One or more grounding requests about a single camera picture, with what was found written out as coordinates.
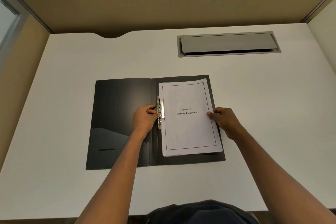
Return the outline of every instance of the desk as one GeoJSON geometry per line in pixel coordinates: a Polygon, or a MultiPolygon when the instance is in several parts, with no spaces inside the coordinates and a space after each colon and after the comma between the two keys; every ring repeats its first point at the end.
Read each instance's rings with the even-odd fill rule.
{"type": "MultiPolygon", "coordinates": [[[[50,35],[0,173],[0,219],[77,217],[108,170],[86,171],[95,81],[210,76],[216,106],[336,208],[336,76],[306,24],[50,35]],[[282,53],[178,58],[177,35],[274,31],[282,53]]],[[[215,199],[266,210],[233,141],[225,162],[140,167],[130,215],[215,199]]]]}

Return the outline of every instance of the silver clamp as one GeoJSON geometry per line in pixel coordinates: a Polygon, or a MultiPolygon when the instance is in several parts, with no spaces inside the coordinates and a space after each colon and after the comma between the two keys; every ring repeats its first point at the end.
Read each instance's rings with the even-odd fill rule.
{"type": "Polygon", "coordinates": [[[156,112],[159,114],[157,124],[159,129],[161,129],[161,119],[165,117],[165,110],[163,107],[163,101],[160,101],[160,97],[156,97],[156,112]]]}

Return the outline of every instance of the forearm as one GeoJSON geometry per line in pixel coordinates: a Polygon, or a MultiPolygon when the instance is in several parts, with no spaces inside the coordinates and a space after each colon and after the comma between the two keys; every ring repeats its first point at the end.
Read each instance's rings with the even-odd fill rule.
{"type": "Polygon", "coordinates": [[[140,147],[145,135],[132,133],[118,160],[76,224],[126,223],[140,147]]]}
{"type": "Polygon", "coordinates": [[[336,223],[336,217],[284,171],[244,128],[237,130],[235,142],[279,224],[336,223]]]}

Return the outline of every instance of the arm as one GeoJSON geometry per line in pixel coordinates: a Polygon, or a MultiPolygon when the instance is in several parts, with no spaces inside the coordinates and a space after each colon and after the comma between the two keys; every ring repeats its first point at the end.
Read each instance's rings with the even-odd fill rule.
{"type": "Polygon", "coordinates": [[[151,109],[154,107],[139,107],[134,113],[133,132],[126,146],[76,224],[127,223],[140,147],[158,117],[151,109]]]}
{"type": "Polygon", "coordinates": [[[208,112],[238,146],[268,210],[279,224],[331,224],[333,215],[283,170],[239,123],[230,108],[208,112]]]}

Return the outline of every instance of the paper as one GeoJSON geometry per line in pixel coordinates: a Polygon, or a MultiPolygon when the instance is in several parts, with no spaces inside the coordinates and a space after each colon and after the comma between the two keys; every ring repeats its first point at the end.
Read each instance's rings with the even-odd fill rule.
{"type": "Polygon", "coordinates": [[[212,111],[206,79],[159,83],[159,95],[165,111],[161,119],[163,156],[223,150],[216,122],[206,115],[212,111]]]}

